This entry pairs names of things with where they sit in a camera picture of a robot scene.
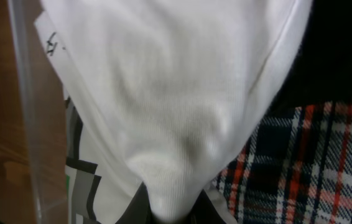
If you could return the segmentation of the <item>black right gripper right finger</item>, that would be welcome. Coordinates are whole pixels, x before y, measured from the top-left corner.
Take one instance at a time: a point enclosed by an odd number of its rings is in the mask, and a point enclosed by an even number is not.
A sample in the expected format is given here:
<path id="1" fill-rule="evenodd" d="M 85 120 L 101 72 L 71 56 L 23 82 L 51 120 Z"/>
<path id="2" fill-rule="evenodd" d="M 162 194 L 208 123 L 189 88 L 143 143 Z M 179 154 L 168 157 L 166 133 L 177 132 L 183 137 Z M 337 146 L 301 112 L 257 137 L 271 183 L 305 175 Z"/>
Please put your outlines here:
<path id="1" fill-rule="evenodd" d="M 190 212 L 190 224 L 225 224 L 204 190 Z"/>

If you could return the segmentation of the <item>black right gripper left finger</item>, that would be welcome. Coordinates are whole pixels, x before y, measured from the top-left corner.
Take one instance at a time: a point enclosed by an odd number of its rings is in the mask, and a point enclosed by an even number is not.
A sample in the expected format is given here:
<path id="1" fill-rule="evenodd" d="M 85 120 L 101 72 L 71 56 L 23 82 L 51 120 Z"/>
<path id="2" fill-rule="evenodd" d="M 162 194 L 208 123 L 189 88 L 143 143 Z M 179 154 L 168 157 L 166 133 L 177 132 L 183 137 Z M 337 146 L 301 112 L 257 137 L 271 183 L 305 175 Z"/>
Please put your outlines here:
<path id="1" fill-rule="evenodd" d="M 151 224 L 147 187 L 142 183 L 116 224 Z"/>

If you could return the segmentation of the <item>white pixel print t-shirt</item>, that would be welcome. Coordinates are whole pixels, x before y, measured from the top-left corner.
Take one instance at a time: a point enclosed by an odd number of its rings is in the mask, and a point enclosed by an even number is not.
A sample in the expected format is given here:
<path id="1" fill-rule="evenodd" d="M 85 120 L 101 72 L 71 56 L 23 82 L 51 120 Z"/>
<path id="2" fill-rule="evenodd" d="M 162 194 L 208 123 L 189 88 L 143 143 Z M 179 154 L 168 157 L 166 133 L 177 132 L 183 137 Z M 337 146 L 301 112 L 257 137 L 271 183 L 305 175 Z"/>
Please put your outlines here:
<path id="1" fill-rule="evenodd" d="M 52 63 L 90 131 L 182 221 L 243 148 L 299 49 L 311 1 L 42 1 Z"/>

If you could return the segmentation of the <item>red navy plaid shirt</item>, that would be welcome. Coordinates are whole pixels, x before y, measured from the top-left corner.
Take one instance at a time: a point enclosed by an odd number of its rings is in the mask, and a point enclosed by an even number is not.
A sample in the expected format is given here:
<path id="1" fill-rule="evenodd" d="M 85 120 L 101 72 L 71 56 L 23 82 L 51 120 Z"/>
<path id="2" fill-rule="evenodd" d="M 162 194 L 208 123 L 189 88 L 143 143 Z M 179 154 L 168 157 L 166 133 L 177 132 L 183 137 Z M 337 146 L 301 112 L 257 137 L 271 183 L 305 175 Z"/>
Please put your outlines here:
<path id="1" fill-rule="evenodd" d="M 352 223 L 352 100 L 265 116 L 212 183 L 238 223 Z"/>

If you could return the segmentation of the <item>black garment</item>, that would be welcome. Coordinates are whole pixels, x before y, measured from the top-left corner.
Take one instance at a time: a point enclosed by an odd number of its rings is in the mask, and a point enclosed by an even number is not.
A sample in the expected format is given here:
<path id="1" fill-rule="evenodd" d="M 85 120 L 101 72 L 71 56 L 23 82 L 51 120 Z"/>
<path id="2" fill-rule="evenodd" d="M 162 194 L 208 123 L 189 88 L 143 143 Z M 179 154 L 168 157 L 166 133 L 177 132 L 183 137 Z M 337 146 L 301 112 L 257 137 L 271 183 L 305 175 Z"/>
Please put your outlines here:
<path id="1" fill-rule="evenodd" d="M 352 0 L 314 0 L 298 54 L 270 114 L 352 97 Z"/>

